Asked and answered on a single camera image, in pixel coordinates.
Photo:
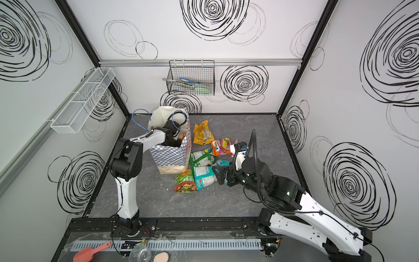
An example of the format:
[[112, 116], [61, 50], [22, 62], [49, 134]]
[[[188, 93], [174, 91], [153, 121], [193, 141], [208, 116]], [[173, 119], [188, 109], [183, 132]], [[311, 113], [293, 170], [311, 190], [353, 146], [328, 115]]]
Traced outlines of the blue checkered paper bag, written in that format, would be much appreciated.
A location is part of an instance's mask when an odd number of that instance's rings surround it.
[[159, 107], [152, 111], [148, 132], [130, 141], [143, 144], [162, 175], [182, 173], [188, 169], [192, 148], [189, 114], [184, 109]]

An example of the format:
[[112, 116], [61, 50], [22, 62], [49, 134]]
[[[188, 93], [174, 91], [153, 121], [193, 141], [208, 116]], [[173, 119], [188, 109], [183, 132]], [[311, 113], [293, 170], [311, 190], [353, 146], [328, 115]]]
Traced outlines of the orange snack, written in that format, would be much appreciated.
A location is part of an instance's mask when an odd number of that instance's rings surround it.
[[220, 156], [231, 154], [231, 145], [232, 142], [230, 137], [214, 140], [211, 143], [213, 155]]

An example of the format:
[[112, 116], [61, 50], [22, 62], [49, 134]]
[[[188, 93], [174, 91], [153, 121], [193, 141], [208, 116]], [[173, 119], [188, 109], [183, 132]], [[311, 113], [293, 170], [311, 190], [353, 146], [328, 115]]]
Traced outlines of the yellow snack bag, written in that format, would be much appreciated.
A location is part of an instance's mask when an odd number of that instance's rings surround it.
[[215, 141], [215, 137], [209, 129], [208, 120], [205, 120], [200, 124], [195, 124], [193, 129], [193, 135], [193, 143], [197, 145], [207, 145]]

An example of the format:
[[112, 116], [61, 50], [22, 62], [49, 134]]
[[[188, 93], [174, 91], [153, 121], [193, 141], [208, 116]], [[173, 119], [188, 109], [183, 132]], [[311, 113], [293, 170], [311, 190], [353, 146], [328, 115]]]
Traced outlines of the green red snack bag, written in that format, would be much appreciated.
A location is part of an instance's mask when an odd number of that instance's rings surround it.
[[197, 186], [191, 169], [187, 169], [186, 171], [178, 174], [174, 178], [174, 181], [177, 183], [173, 190], [175, 193], [190, 193], [197, 191]]

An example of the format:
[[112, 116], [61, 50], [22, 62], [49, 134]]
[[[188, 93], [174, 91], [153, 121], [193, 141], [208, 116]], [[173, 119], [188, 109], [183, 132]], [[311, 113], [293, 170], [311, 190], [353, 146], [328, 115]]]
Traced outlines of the teal mint snack bag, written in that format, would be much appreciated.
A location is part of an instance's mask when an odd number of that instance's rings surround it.
[[214, 167], [228, 167], [230, 165], [229, 160], [220, 159], [215, 162]]

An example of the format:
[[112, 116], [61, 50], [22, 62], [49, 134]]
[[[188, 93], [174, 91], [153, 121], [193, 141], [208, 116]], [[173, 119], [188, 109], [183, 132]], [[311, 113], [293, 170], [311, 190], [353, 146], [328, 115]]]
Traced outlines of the green white snack bag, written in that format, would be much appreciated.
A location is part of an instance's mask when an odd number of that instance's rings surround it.
[[191, 153], [190, 165], [192, 167], [208, 167], [215, 162], [216, 158], [213, 155], [213, 149], [211, 147]]

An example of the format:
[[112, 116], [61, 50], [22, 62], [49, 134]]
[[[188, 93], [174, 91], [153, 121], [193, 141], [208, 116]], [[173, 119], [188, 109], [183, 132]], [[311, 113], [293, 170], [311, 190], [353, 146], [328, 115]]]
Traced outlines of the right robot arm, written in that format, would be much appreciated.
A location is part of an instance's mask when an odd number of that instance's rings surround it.
[[344, 222], [293, 180], [270, 171], [258, 157], [256, 130], [248, 144], [233, 147], [233, 161], [212, 170], [219, 184], [240, 184], [257, 194], [264, 206], [256, 220], [262, 234], [289, 236], [318, 249], [331, 262], [372, 261], [364, 249], [372, 245], [372, 231]]

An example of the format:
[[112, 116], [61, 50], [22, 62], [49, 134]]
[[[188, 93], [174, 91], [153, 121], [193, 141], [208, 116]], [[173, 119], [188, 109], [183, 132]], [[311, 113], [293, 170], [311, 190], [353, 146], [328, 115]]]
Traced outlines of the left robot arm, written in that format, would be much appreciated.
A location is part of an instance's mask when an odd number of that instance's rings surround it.
[[161, 174], [178, 174], [189, 165], [191, 132], [189, 115], [183, 109], [161, 107], [164, 124], [149, 117], [146, 133], [135, 138], [121, 138], [115, 145], [110, 172], [118, 190], [118, 209], [115, 221], [129, 236], [142, 230], [136, 201], [136, 181], [143, 167], [143, 154], [149, 151]]

